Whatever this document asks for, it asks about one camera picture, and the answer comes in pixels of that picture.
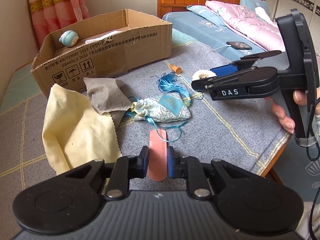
black phone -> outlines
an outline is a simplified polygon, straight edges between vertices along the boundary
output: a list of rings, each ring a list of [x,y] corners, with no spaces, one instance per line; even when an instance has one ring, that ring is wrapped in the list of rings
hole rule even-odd
[[[251,46],[240,41],[227,41],[227,44],[231,45],[231,47],[234,49],[252,49]]]

black cable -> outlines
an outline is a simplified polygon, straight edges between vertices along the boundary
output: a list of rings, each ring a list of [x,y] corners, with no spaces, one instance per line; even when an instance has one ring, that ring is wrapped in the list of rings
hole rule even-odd
[[[308,129],[307,129],[307,138],[309,138],[309,135],[311,133],[311,136],[314,136],[315,133],[313,132],[313,128],[312,128],[312,122],[313,122],[313,118],[315,116],[315,111],[316,111],[316,106],[318,105],[318,103],[320,102],[320,98],[317,100],[316,105],[311,109],[310,111],[310,115],[309,115],[309,125],[308,125]],[[318,149],[318,155],[316,158],[311,158],[309,155],[309,147],[307,147],[307,156],[309,158],[309,160],[311,160],[312,162],[317,161],[319,159],[320,156],[320,146],[318,141],[316,142],[316,146]],[[312,240],[318,240],[315,236],[315,234],[313,233],[313,229],[312,229],[312,218],[313,218],[313,211],[315,209],[316,206],[316,201],[318,199],[320,193],[320,187],[318,188],[318,191],[316,193],[315,199],[313,201],[312,207],[311,207],[311,211],[310,211],[310,217],[309,217],[309,225],[308,225],[308,229],[309,229],[309,234]]]

hand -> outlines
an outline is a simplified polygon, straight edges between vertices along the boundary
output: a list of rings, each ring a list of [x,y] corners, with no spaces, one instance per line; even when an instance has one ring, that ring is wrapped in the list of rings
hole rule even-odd
[[[320,88],[317,88],[317,98],[320,97]],[[307,104],[307,96],[304,91],[295,90],[293,93],[293,100],[299,106],[305,106]],[[295,123],[294,120],[288,116],[285,116],[285,111],[282,106],[277,105],[274,101],[271,106],[272,112],[278,117],[280,124],[289,133],[294,133]],[[316,115],[320,115],[320,104],[316,106]]]

cardboard box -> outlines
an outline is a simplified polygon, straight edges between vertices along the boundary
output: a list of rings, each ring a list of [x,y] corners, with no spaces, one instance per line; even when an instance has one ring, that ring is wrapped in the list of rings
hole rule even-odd
[[[59,42],[73,30],[79,40],[68,48]],[[85,44],[114,30],[102,41]],[[46,97],[54,83],[69,90],[86,89],[84,77],[116,77],[128,70],[170,56],[172,24],[133,10],[91,17],[50,33],[35,57],[31,73]]]

blue pillow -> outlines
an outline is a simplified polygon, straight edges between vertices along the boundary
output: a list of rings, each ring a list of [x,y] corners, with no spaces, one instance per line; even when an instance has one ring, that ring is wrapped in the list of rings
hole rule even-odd
[[[256,7],[262,7],[263,9],[265,9],[266,13],[270,17],[270,10],[269,10],[268,3],[266,1],[263,1],[263,0],[240,0],[240,5],[247,6],[247,8],[249,8],[253,12],[255,12]]]
[[[228,27],[225,25],[223,20],[220,18],[219,15],[215,14],[212,11],[209,11],[209,8],[207,6],[203,5],[189,5],[187,6],[187,9],[189,11],[192,11],[193,13],[205,18],[209,22],[212,22],[214,25],[216,25],[221,30],[227,29]]]

